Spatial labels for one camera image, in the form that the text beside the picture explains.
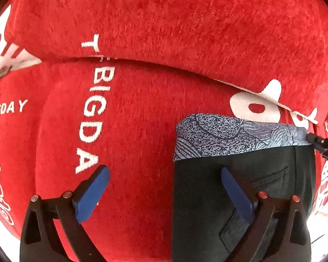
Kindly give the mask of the red bedspread with white lettering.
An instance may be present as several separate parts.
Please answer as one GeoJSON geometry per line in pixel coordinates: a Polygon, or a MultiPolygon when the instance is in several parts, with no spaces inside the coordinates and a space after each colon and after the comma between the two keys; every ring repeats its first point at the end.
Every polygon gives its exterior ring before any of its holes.
{"type": "Polygon", "coordinates": [[[0,222],[110,183],[84,228],[108,261],[224,261],[248,225],[228,167],[328,212],[326,0],[8,0],[0,10],[0,222]]]}

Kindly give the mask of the black pants with patterned lining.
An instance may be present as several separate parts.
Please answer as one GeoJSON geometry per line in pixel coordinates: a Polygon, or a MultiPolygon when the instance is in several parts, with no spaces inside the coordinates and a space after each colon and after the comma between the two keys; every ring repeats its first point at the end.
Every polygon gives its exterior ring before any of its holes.
{"type": "Polygon", "coordinates": [[[176,128],[173,261],[310,261],[307,131],[215,114],[176,128]]]}

